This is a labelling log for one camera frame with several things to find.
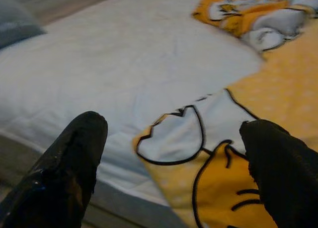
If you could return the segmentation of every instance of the gray pillow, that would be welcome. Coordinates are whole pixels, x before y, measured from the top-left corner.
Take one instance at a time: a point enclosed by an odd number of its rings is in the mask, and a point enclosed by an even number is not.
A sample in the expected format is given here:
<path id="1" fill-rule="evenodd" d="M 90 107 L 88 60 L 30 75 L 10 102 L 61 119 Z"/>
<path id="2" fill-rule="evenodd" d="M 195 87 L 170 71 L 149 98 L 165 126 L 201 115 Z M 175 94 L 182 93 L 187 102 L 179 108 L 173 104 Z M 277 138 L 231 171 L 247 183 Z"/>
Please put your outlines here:
<path id="1" fill-rule="evenodd" d="M 35 18 L 15 0 L 0 0 L 0 49 L 45 33 Z"/>

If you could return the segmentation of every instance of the bed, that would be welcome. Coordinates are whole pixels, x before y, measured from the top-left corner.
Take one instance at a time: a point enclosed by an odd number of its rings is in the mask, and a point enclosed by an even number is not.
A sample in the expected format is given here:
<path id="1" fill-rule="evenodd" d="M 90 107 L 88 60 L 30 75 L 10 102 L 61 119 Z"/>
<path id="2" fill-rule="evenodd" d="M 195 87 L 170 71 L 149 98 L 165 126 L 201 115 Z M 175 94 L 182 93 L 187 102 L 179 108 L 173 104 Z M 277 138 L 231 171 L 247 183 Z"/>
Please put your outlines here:
<path id="1" fill-rule="evenodd" d="M 16 184 L 74 117 L 93 110 L 109 134 L 85 221 L 186 227 L 133 153 L 132 139 L 159 115 L 262 63 L 249 46 L 193 19 L 199 1 L 104 0 L 1 50 L 1 180 Z"/>

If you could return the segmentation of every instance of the white bedsheet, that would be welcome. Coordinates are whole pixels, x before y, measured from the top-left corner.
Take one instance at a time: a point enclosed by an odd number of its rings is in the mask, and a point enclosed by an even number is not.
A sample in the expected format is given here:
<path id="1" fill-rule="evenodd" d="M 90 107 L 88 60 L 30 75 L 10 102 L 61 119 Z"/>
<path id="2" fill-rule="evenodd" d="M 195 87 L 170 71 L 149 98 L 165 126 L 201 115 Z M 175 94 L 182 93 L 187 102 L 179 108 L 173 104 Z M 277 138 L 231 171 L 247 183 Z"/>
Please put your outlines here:
<path id="1" fill-rule="evenodd" d="M 258 70 L 237 39 L 190 14 L 199 0 L 107 0 L 0 51 L 0 134 L 43 152 L 78 114 L 109 123 L 98 179 L 166 205 L 131 140 L 164 112 Z"/>

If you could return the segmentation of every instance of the cartoon print blanket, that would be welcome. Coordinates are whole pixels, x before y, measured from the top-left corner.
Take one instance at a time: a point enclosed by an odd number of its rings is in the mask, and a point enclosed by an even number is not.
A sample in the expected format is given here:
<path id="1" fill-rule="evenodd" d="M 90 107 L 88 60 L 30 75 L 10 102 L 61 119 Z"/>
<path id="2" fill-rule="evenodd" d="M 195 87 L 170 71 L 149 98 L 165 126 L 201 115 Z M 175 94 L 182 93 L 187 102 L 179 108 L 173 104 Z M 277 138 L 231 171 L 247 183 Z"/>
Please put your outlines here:
<path id="1" fill-rule="evenodd" d="M 317 13 L 318 0 L 201 0 L 193 16 L 262 52 L 299 36 Z"/>
<path id="2" fill-rule="evenodd" d="M 164 114 L 133 141 L 173 210 L 190 228 L 275 228 L 248 172 L 244 121 L 279 124 L 318 151 L 318 20 L 264 53 L 260 72 Z"/>

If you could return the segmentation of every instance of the mattress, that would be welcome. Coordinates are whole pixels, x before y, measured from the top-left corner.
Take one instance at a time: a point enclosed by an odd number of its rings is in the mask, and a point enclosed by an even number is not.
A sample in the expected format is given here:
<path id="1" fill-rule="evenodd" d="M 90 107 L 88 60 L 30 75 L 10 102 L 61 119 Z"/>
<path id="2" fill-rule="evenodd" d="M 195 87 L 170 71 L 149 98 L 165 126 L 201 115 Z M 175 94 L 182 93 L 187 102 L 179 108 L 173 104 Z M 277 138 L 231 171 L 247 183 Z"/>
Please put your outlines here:
<path id="1" fill-rule="evenodd" d="M 107 0 L 0 51 L 0 135 L 42 153 L 74 117 L 96 111 L 109 124 L 98 181 L 167 206 L 132 138 L 261 63 L 250 47 L 191 18 L 198 2 Z"/>

